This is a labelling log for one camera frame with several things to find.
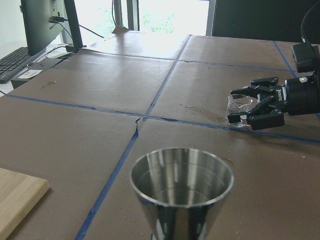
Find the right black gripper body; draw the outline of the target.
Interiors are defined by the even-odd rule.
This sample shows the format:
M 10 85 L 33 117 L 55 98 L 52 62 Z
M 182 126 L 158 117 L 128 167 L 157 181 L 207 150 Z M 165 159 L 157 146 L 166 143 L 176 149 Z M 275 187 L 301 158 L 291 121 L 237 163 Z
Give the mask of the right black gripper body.
M 290 116 L 316 114 L 320 112 L 320 90 L 310 76 L 288 79 L 278 85 L 277 77 L 271 78 L 274 98 L 271 109 Z

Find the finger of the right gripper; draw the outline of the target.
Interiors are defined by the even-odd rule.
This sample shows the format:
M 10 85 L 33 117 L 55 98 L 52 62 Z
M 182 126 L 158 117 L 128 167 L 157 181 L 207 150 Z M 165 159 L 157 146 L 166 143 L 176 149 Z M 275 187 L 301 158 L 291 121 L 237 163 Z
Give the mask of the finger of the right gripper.
M 278 85 L 279 78 L 278 77 L 268 77 L 261 79 L 254 79 L 250 81 L 250 84 L 241 88 L 231 90 L 231 95 L 244 95 L 255 99 L 264 99 L 258 97 L 258 95 L 262 94 L 265 97 L 269 96 L 278 96 L 278 92 L 282 94 L 282 86 Z
M 274 96 L 268 96 L 257 103 L 253 101 L 253 108 L 248 112 L 232 113 L 228 118 L 235 123 L 239 116 L 246 114 L 246 126 L 254 131 L 281 127 L 285 124 L 284 113 L 271 109 L 274 100 Z

